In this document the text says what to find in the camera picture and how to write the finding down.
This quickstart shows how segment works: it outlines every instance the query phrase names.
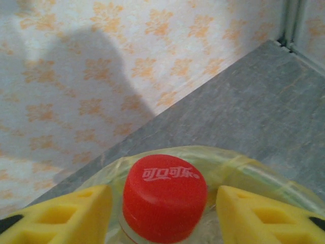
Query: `coca-cola logo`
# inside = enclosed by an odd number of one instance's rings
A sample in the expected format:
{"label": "coca-cola logo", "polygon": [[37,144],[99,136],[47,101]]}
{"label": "coca-cola logo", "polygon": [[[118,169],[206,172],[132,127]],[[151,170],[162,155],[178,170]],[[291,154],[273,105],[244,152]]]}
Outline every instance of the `coca-cola logo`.
{"label": "coca-cola logo", "polygon": [[200,176],[191,172],[191,167],[186,168],[182,166],[170,167],[170,168],[150,168],[144,169],[142,179],[145,181],[153,181],[158,179],[172,179],[180,177],[192,177],[199,179]]}

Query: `gray floor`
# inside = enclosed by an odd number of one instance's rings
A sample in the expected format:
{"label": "gray floor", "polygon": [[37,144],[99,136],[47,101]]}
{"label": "gray floor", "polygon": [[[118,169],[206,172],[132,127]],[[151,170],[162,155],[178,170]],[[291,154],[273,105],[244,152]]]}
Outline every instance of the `gray floor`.
{"label": "gray floor", "polygon": [[33,203],[73,191],[120,157],[181,145],[236,150],[325,200],[324,122],[325,78],[268,41]]}

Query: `red bottle cap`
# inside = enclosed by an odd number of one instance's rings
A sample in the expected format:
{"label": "red bottle cap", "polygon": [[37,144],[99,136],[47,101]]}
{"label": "red bottle cap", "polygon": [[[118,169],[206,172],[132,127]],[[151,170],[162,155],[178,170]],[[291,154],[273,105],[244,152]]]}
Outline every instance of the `red bottle cap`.
{"label": "red bottle cap", "polygon": [[208,190],[201,173],[170,155],[149,155],[131,168],[123,192],[123,215],[141,237],[157,243],[186,239],[199,222]]}

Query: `clear plastic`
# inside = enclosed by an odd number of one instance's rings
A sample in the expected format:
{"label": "clear plastic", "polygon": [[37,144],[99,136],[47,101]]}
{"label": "clear plastic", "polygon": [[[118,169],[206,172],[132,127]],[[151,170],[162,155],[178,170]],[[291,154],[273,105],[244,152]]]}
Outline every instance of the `clear plastic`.
{"label": "clear plastic", "polygon": [[223,243],[214,209],[218,187],[227,185],[270,197],[325,216],[325,203],[309,189],[275,173],[262,163],[235,151],[206,146],[183,146],[148,151],[120,158],[106,166],[79,189],[108,184],[113,192],[113,209],[106,244],[127,244],[118,221],[120,199],[131,166],[140,158],[152,154],[167,154],[193,164],[204,176],[209,190],[205,214],[191,236],[192,243]]}

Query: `wallpaper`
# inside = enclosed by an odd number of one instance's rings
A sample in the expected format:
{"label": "wallpaper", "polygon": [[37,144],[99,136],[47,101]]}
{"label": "wallpaper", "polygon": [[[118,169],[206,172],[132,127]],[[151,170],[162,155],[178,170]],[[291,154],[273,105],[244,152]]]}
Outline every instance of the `wallpaper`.
{"label": "wallpaper", "polygon": [[0,217],[276,39],[282,5],[0,1]]}
{"label": "wallpaper", "polygon": [[306,1],[295,44],[299,52],[325,69],[325,1]]}

